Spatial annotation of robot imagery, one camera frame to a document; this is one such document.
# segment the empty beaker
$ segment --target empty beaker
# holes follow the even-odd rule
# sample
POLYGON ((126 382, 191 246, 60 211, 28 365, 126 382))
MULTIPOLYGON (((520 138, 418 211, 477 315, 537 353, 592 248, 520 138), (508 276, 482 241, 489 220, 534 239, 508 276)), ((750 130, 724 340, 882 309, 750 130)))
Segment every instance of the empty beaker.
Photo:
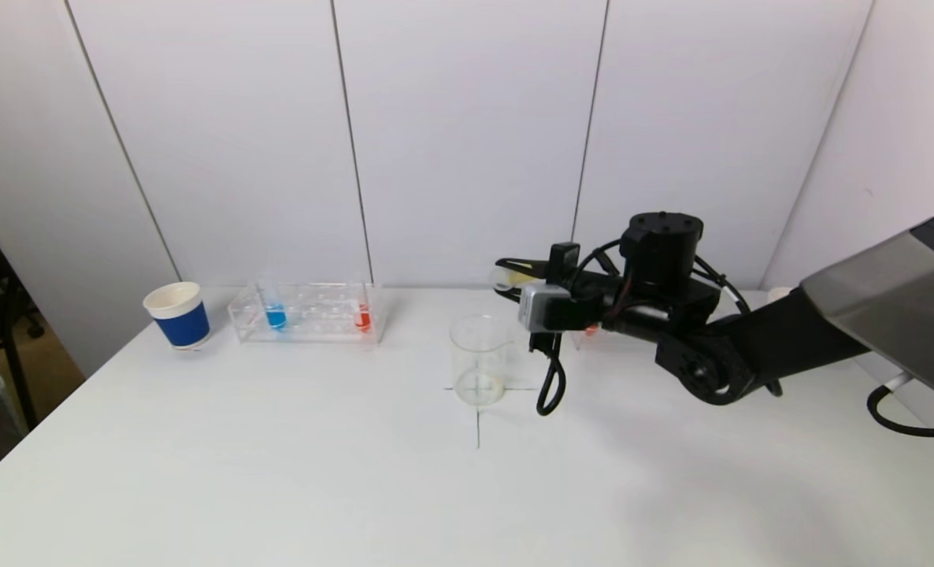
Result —
POLYGON ((513 344, 506 321, 490 315, 456 320, 453 343, 453 391, 471 406, 498 402, 506 392, 506 352, 513 344))

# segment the tabletop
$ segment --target tabletop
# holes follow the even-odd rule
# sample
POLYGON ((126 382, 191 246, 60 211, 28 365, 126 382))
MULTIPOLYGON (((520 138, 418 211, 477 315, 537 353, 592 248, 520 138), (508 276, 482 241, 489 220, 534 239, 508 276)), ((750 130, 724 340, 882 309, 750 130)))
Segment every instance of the tabletop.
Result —
POLYGON ((389 291, 376 346, 239 344, 233 293, 205 290, 201 348, 147 327, 0 463, 0 566, 934 565, 934 439, 877 426, 852 361, 708 406, 598 334, 539 417, 521 329, 502 401, 449 390, 452 320, 513 319, 490 291, 389 291))

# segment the red object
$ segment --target red object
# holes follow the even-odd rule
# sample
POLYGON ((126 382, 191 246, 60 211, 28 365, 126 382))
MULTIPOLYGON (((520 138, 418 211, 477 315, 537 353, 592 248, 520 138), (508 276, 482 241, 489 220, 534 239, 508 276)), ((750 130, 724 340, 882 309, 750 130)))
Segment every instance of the red object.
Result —
POLYGON ((369 306, 366 304, 359 304, 358 309, 359 314, 355 319, 355 326, 358 327, 359 331, 369 333, 369 329, 372 327, 372 320, 369 319, 369 306))

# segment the blue paper cup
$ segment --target blue paper cup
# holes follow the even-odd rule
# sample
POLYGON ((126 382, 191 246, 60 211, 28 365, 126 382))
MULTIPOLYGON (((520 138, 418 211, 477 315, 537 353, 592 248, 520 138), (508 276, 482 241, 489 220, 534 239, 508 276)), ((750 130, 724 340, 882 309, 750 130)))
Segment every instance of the blue paper cup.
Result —
POLYGON ((211 327, 201 301, 201 286, 178 281, 146 295, 142 302, 172 347, 187 350, 208 340, 211 327))

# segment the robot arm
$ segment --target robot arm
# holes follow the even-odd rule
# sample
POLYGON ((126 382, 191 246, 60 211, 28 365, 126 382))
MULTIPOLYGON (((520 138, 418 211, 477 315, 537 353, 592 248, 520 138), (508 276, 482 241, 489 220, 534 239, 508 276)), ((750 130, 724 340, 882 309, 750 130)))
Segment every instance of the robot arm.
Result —
MULTIPOLYGON (((702 222, 688 215, 641 214, 619 240, 582 262, 574 243, 554 244, 547 261, 496 262, 545 280, 496 287, 520 302, 518 319, 532 333, 531 350, 552 358, 539 413, 553 410, 564 392, 560 334, 591 325, 657 343, 655 361, 715 405, 760 387, 779 395, 780 378, 868 350, 934 388, 934 218, 807 277, 787 297, 752 312, 695 254, 702 231, 702 222), (623 272, 604 254, 614 246, 625 258, 623 272), (583 270, 593 259, 607 274, 583 270), (741 314, 708 323, 722 291, 736 298, 741 314), (554 376, 558 391, 546 405, 554 376)), ((871 412, 880 420, 875 403, 871 412)), ((902 433, 920 435, 907 430, 902 433)))

